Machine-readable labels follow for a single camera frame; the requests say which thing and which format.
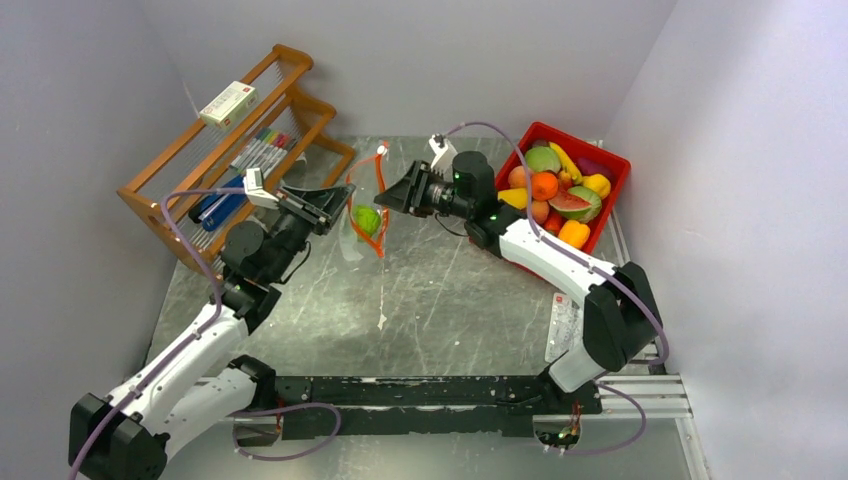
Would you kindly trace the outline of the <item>green lime toy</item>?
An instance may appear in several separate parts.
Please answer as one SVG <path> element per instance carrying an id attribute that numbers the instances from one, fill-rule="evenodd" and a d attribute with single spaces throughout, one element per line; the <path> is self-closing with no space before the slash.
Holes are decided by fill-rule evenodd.
<path id="1" fill-rule="evenodd" d="M 356 205 L 352 210 L 353 222 L 369 238 L 372 238 L 381 228 L 382 216 L 373 207 Z"/>

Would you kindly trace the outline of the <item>clear zip top bag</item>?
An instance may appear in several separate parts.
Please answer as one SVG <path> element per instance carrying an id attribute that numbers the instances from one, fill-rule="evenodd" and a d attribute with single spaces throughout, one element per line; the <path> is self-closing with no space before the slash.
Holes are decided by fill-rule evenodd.
<path id="1" fill-rule="evenodd" d="M 375 197 L 386 190 L 383 165 L 388 158 L 389 143 L 381 140 L 373 153 L 355 162 L 345 176 L 345 183 L 354 187 L 339 225 L 338 245 L 347 262 L 385 256 L 390 211 L 378 205 Z"/>

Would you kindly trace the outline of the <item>yellow mango toy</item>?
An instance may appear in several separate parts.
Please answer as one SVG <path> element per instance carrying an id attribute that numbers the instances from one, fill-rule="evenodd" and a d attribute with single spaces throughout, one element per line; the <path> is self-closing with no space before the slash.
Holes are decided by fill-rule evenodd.
<path id="1" fill-rule="evenodd" d="M 499 201 L 519 210 L 525 210 L 528 201 L 532 200 L 532 197 L 528 195 L 527 189 L 523 187 L 500 190 L 497 193 L 497 198 Z"/>

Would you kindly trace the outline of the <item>orange fruit toy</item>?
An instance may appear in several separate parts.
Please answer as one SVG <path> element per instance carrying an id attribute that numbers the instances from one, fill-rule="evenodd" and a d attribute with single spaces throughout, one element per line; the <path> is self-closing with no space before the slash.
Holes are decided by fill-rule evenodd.
<path id="1" fill-rule="evenodd" d="M 535 201 L 548 201 L 559 193 L 559 189 L 559 177 L 552 172 L 538 172 L 531 177 L 530 193 Z"/>

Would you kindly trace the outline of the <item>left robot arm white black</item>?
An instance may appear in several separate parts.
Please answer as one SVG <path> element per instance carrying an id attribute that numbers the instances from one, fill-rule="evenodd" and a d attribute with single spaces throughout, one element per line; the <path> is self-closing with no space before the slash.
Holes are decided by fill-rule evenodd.
<path id="1" fill-rule="evenodd" d="M 208 264 L 210 301 L 150 364 L 105 396 L 87 394 L 72 408 L 70 477 L 156 479 L 189 442 L 227 418 L 281 418 L 292 411 L 277 391 L 273 368 L 241 356 L 210 381 L 203 375 L 268 318 L 280 286 L 308 258 L 312 236 L 327 234 L 354 194 L 351 184 L 241 194 L 274 210 L 277 221 L 232 226 L 222 276 Z"/>

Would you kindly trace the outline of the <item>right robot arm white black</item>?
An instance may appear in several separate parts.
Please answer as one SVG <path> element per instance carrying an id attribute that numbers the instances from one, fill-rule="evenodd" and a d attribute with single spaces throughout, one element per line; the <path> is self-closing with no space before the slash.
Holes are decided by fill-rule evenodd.
<path id="1" fill-rule="evenodd" d="M 448 180 L 428 163 L 416 161 L 374 201 L 416 217 L 445 214 L 463 219 L 474 245 L 523 267 L 578 305 L 581 334 L 545 368 L 549 380 L 539 389 L 540 402 L 550 413 L 565 413 L 576 403 L 578 388 L 620 371 L 660 333 L 644 269 L 588 255 L 498 199 L 494 170 L 480 152 L 458 154 Z"/>

